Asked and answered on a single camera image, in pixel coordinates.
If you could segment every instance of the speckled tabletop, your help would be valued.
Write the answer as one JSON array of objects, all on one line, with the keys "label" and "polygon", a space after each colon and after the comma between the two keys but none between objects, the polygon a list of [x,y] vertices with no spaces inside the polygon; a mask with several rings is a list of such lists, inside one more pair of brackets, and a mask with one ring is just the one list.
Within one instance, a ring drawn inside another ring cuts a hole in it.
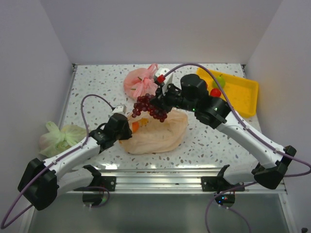
[{"label": "speckled tabletop", "polygon": [[[244,77],[240,64],[203,64],[205,67],[227,74]],[[76,124],[84,127],[80,114],[81,99],[87,94],[104,96],[113,106],[126,104],[132,109],[134,101],[123,91],[123,80],[129,71],[149,65],[79,65],[65,113],[64,125]],[[174,64],[160,67],[173,68]],[[173,83],[180,86],[180,78],[195,73],[196,67],[182,67],[175,71]],[[107,122],[110,108],[100,99],[90,97],[85,103],[86,120],[90,130]],[[241,164],[255,161],[247,150],[232,138],[201,124],[194,114],[188,112],[189,126],[183,143],[175,150],[157,154],[132,155],[126,153],[119,143],[87,160],[99,169],[155,169],[155,168],[206,168],[222,167],[226,164]],[[246,119],[260,131],[257,116]]]}]

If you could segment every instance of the peach plastic bag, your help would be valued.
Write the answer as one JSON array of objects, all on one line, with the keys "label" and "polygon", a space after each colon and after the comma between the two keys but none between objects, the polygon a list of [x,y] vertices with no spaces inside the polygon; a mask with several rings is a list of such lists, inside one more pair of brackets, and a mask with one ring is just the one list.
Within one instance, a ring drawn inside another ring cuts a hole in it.
[{"label": "peach plastic bag", "polygon": [[132,138],[120,141],[121,146],[131,154],[161,153],[177,148],[186,133],[188,116],[177,110],[170,111],[167,116],[163,123],[147,112],[136,118],[129,116],[130,127],[137,121],[142,124]]},{"label": "peach plastic bag", "polygon": [[151,64],[148,69],[138,68],[129,72],[123,82],[125,93],[135,100],[138,96],[144,96],[147,93],[154,95],[157,89],[154,75],[157,70],[157,64]]}]

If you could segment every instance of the green apple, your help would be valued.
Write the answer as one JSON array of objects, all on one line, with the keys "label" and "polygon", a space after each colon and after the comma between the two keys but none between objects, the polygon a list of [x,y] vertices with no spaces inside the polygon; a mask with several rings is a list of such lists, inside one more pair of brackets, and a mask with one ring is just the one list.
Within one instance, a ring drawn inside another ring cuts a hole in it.
[{"label": "green apple", "polygon": [[[219,82],[220,86],[222,86],[222,88],[224,88],[225,87],[225,80],[223,78],[223,75],[222,74],[219,75],[216,79]],[[217,86],[215,81],[213,81],[213,87],[214,88],[218,88],[218,86]]]}]

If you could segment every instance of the yellow bin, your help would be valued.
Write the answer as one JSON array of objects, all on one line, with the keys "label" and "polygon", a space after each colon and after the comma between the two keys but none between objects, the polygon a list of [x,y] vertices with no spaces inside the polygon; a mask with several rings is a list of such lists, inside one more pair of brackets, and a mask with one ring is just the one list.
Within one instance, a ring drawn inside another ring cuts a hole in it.
[{"label": "yellow bin", "polygon": [[[252,117],[256,114],[257,97],[259,84],[256,81],[248,80],[245,78],[236,77],[229,74],[224,74],[214,70],[210,72],[217,78],[222,74],[225,80],[224,91],[227,94],[232,106],[238,113],[245,118]],[[198,68],[197,75],[207,83],[208,91],[210,92],[213,87],[212,77],[203,69]]]}]

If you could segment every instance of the open plastic bag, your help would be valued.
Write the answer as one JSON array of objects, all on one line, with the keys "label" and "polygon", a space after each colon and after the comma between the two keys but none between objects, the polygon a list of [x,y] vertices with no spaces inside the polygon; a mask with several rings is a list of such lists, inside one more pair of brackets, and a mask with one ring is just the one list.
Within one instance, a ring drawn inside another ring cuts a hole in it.
[{"label": "open plastic bag", "polygon": [[131,154],[161,153],[175,149],[186,133],[188,116],[177,110],[172,110],[167,116],[163,123],[153,119],[147,112],[142,112],[136,118],[129,116],[129,125],[135,133],[129,140],[120,141],[121,146]]},{"label": "open plastic bag", "polygon": [[154,95],[157,89],[154,75],[157,70],[157,64],[151,64],[148,69],[138,68],[129,72],[123,82],[125,93],[135,100],[138,96],[144,96],[147,93]]},{"label": "open plastic bag", "polygon": [[76,145],[86,136],[86,129],[76,125],[65,125],[59,130],[55,123],[49,121],[45,125],[49,131],[39,139],[42,155],[53,157]]}]

